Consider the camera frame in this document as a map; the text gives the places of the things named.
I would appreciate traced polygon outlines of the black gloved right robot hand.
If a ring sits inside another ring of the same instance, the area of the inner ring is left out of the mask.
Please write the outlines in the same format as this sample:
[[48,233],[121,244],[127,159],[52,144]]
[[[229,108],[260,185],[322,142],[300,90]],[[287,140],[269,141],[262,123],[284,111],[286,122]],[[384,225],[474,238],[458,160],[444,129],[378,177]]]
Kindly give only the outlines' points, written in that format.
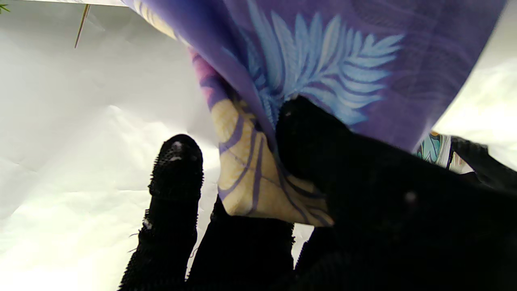
[[290,223],[232,217],[216,199],[197,233],[202,152],[179,134],[155,160],[151,201],[120,291],[515,291],[516,173],[481,146],[455,149],[479,182],[349,131],[303,97],[277,124],[288,171],[326,196],[334,226],[316,228],[296,266]]

